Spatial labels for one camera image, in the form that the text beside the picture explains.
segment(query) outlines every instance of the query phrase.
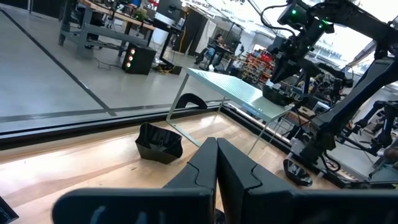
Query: concrete floor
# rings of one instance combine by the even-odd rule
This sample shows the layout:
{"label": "concrete floor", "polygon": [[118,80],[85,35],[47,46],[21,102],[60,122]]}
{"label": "concrete floor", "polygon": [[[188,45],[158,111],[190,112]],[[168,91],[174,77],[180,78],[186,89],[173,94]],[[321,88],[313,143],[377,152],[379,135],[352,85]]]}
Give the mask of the concrete floor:
{"label": "concrete floor", "polygon": [[[77,58],[75,44],[66,40],[63,47],[58,45],[60,31],[58,21],[12,9],[5,11],[107,107],[123,110],[116,113],[116,116],[139,114],[139,110],[143,109],[142,106],[149,105],[157,109],[170,107],[185,77],[185,69],[180,75],[150,72],[148,76],[129,75],[117,67],[111,67],[111,70],[101,69],[109,67],[105,64],[98,65],[97,59],[120,65],[123,56],[120,59],[115,50],[94,49],[86,52],[87,55],[92,55],[91,58]],[[2,30],[0,32],[1,131],[110,117],[109,114],[100,111],[103,107],[1,12],[0,29]],[[154,43],[150,46],[161,49]],[[192,57],[175,54],[174,62],[184,68],[194,67]],[[203,86],[194,78],[188,80],[184,89],[184,93],[188,92],[198,95],[205,101],[222,99],[221,95]]]}

